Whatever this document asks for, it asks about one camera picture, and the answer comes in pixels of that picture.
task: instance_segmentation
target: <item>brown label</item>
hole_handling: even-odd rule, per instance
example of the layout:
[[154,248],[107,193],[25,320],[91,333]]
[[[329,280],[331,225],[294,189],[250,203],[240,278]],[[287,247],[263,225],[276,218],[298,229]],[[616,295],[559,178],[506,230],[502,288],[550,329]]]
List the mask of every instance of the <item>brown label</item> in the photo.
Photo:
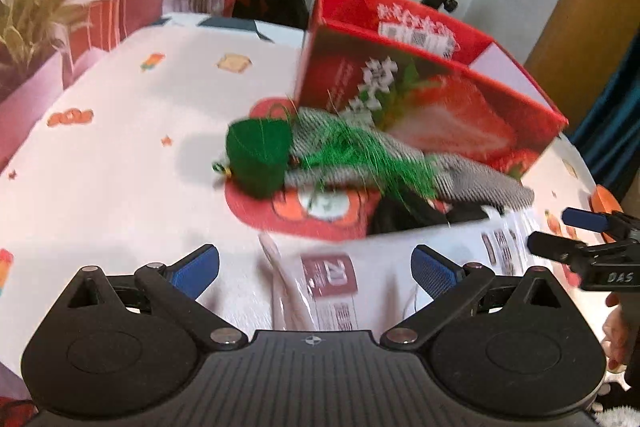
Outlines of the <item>brown label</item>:
[[489,254],[489,261],[491,262],[491,266],[495,266],[498,264],[498,260],[495,258],[494,247],[491,245],[491,241],[489,240],[489,236],[485,233],[482,234],[482,241],[484,242],[484,246],[486,248],[486,253]]
[[358,293],[351,258],[344,253],[302,256],[306,287],[314,299]]

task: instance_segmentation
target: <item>white fluffy object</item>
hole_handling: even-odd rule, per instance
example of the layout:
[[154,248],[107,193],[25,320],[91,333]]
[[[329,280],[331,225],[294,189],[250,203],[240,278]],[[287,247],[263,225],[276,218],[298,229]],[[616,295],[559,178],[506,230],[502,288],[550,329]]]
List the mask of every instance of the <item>white fluffy object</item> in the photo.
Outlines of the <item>white fluffy object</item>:
[[640,411],[631,407],[615,407],[596,413],[596,421],[602,427],[639,427]]

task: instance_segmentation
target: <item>crosshair logo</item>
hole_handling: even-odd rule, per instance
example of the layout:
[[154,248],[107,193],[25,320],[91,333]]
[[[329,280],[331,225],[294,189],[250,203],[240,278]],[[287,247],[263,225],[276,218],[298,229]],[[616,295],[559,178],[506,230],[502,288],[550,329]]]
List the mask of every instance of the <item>crosshair logo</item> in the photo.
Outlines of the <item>crosshair logo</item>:
[[315,335],[311,335],[310,337],[307,337],[306,339],[304,339],[304,341],[309,346],[317,346],[321,342],[324,342],[324,339],[321,339],[320,337],[316,337]]

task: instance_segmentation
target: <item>flower pot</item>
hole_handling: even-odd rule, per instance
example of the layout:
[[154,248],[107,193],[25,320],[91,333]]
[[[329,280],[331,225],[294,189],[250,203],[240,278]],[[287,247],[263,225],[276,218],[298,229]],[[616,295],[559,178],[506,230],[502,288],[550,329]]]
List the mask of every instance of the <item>flower pot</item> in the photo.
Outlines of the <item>flower pot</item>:
[[0,103],[0,171],[62,91],[62,56],[55,53]]

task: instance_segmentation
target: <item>white plastic package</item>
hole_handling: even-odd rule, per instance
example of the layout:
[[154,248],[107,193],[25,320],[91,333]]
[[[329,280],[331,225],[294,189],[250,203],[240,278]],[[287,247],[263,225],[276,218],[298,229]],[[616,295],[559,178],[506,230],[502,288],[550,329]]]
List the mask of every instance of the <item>white plastic package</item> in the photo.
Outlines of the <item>white plastic package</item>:
[[540,226],[531,209],[463,225],[389,233],[301,251],[281,258],[271,237],[260,241],[273,267],[273,329],[371,330],[375,339],[433,299],[410,269],[417,245],[427,245],[460,266],[476,261],[498,275],[522,275],[550,266],[526,248]]

